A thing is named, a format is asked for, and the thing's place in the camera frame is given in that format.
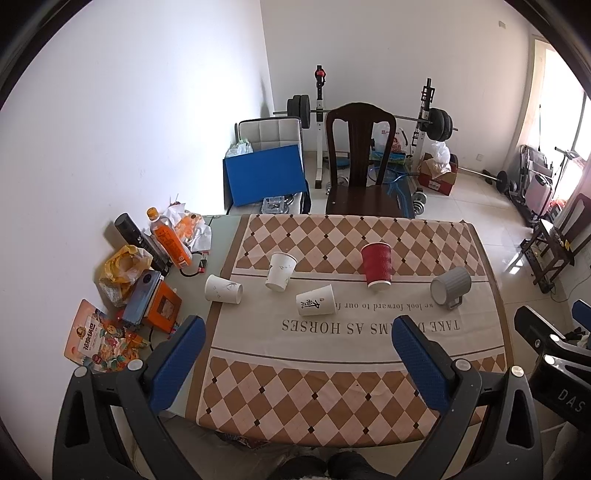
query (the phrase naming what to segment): blue board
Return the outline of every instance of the blue board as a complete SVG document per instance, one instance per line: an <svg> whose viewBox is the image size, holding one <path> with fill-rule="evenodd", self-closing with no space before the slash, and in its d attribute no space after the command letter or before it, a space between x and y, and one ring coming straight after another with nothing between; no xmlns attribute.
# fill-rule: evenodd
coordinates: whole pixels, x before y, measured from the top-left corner
<svg viewBox="0 0 591 480"><path fill-rule="evenodd" d="M237 155L224 162L234 205L306 191L297 145Z"/></svg>

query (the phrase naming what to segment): cardboard box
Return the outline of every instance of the cardboard box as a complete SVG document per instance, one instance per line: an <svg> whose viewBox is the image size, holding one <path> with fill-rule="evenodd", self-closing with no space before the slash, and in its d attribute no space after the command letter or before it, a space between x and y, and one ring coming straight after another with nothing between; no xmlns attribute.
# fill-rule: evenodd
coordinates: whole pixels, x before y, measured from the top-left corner
<svg viewBox="0 0 591 480"><path fill-rule="evenodd" d="M432 156L428 153L425 153L423 160L418 168L419 176L418 182L423 187L427 187L428 189L435 190L436 192L440 192L444 195L448 195L452 192L452 187L456 182L457 177L457 165L455 163L450 164L452 171L448 173L444 173L440 177L436 179L433 178L431 174L431 170L425 163L425 160L432 158Z"/></svg>

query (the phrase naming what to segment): plastic bag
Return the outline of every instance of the plastic bag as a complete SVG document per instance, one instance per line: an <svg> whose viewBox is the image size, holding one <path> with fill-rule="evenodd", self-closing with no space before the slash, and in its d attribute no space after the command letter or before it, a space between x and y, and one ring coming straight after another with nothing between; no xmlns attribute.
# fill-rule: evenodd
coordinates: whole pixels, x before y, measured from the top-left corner
<svg viewBox="0 0 591 480"><path fill-rule="evenodd" d="M211 249L212 229L201 215L185 210L184 203L171 205L163 215L170 218L175 233L191 252Z"/></svg>
<svg viewBox="0 0 591 480"><path fill-rule="evenodd" d="M442 168L449 165L450 153L445 142L433 142L427 152L433 156L433 162L441 165Z"/></svg>
<svg viewBox="0 0 591 480"><path fill-rule="evenodd" d="M105 262L99 287L116 307L127 303L131 287L150 268L152 255L135 245L125 245Z"/></svg>
<svg viewBox="0 0 591 480"><path fill-rule="evenodd" d="M244 155L245 153L252 153L252 145L248 140L240 140L236 145L233 145L226 152L226 158Z"/></svg>
<svg viewBox="0 0 591 480"><path fill-rule="evenodd" d="M377 152L384 153L386 143L388 142L388 135L390 134L390 124L388 122L380 122L374 124L374 131L372 138L375 141L375 149ZM397 128L394 134L394 142L392 143L391 153L408 154L410 148L408 146L408 137L402 128Z"/></svg>
<svg viewBox="0 0 591 480"><path fill-rule="evenodd" d="M97 372L123 370L149 345L121 322L109 320L99 309L82 300L74 318L64 356Z"/></svg>

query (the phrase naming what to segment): plastic bottle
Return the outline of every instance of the plastic bottle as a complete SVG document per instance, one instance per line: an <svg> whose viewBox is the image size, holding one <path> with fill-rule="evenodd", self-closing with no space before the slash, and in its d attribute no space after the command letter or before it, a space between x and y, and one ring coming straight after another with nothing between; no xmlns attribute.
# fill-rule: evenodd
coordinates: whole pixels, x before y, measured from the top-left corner
<svg viewBox="0 0 591 480"><path fill-rule="evenodd" d="M180 241L180 238L177 237L177 234L174 233L170 219L159 215L158 210L153 207L148 209L148 218L152 220L150 224L151 232L170 255L173 263L179 268L188 267L193 261L193 256L189 249Z"/></svg>

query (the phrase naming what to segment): red paper cup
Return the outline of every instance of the red paper cup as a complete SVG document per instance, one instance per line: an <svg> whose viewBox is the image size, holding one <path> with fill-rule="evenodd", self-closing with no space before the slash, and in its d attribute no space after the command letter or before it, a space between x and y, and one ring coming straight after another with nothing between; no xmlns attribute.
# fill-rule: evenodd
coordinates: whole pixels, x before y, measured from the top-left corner
<svg viewBox="0 0 591 480"><path fill-rule="evenodd" d="M392 247L384 242L367 244L361 249L363 270L368 287L386 290L391 285Z"/></svg>

